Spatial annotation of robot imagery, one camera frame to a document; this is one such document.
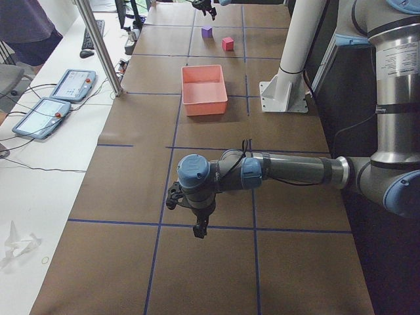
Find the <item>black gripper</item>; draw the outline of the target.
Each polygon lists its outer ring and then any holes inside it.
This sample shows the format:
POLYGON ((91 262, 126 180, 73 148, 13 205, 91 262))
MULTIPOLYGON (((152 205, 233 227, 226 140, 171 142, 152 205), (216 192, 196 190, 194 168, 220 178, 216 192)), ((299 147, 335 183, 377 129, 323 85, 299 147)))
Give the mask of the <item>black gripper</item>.
POLYGON ((196 224, 193 226, 193 233, 196 238, 202 239, 207 235, 208 220, 214 210, 215 200, 204 208, 192 208, 193 214, 197 217, 196 224))
POLYGON ((211 15, 212 20, 215 20, 217 11, 215 7, 212 7, 211 0, 193 0, 192 6, 195 9, 202 10, 204 16, 207 14, 205 10, 210 10, 209 14, 211 15))

